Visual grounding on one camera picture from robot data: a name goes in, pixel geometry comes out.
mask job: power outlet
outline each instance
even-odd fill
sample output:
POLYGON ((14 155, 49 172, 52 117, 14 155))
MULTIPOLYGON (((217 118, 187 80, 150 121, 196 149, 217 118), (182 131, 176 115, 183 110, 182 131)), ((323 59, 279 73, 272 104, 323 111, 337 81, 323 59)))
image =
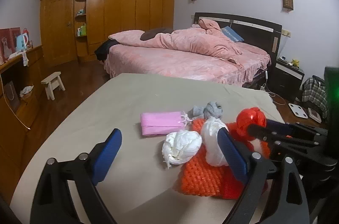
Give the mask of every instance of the power outlet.
POLYGON ((288 30, 282 29, 282 30, 281 30, 281 34, 282 34, 283 36, 291 37, 291 32, 288 31, 288 30))

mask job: nightstand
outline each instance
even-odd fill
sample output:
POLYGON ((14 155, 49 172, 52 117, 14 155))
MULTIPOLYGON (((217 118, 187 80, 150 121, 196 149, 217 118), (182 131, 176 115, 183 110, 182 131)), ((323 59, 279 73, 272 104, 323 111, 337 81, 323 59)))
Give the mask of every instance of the nightstand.
POLYGON ((277 60, 268 78, 267 86, 270 91, 290 102, 294 102, 304 75, 302 69, 289 66, 285 62, 277 60))

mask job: pink bedding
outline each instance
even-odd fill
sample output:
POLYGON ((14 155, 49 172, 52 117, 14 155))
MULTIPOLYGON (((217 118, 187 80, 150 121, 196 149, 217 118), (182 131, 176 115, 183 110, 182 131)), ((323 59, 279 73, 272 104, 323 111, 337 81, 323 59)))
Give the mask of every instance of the pink bedding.
POLYGON ((244 49, 243 53, 248 57, 243 63, 244 68, 211 56, 125 45, 111 47, 104 67, 110 77, 121 73, 159 74, 242 86, 245 82, 251 82, 259 69, 266 69, 270 57, 249 51, 253 48, 257 51, 257 47, 246 43, 237 45, 244 49))
POLYGON ((121 73, 160 74, 242 86, 251 82, 259 69, 266 69, 271 60, 258 47, 232 42, 209 19, 147 41, 140 40, 143 33, 131 30, 109 36, 121 43, 110 48, 104 64, 111 77, 121 73))

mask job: pink plastic bag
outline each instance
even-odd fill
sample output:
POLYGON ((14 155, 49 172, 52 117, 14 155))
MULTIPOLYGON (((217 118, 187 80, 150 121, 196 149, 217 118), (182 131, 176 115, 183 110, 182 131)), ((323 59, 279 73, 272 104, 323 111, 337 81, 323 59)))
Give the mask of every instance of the pink plastic bag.
POLYGON ((166 135, 186 126, 185 115, 177 112, 142 113, 140 115, 142 135, 166 135))

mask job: cable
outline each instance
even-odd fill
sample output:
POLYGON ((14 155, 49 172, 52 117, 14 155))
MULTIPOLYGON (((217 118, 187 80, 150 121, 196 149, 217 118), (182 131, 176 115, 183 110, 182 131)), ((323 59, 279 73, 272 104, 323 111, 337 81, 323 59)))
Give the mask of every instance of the cable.
POLYGON ((270 97, 278 96, 278 97, 280 97, 282 100, 284 100, 283 97, 281 97, 281 96, 279 96, 278 94, 272 92, 272 91, 268 88, 268 86, 267 86, 267 80, 268 80, 268 79, 266 79, 266 82, 262 85, 262 87, 264 88, 264 91, 267 92, 267 93, 269 94, 270 97))
POLYGON ((285 45, 286 45, 286 43, 287 43, 287 36, 285 36, 284 39, 285 39, 285 43, 284 43, 284 45, 282 46, 282 48, 281 48, 281 50, 280 50, 279 55, 277 56, 277 58, 279 58, 279 56, 280 56, 282 50, 284 50, 284 48, 285 48, 285 45))
MULTIPOLYGON (((0 73, 0 81, 1 81, 1 87, 2 87, 2 89, 3 89, 3 83, 2 83, 1 73, 0 73)), ((14 113, 14 111, 12 110, 11 106, 7 103, 6 97, 4 96, 3 98, 5 99, 5 102, 6 102, 7 106, 8 106, 9 109, 13 112, 14 116, 18 119, 18 121, 19 121, 25 128, 27 128, 28 130, 31 130, 29 127, 25 126, 25 124, 17 117, 17 115, 15 115, 15 113, 14 113)))

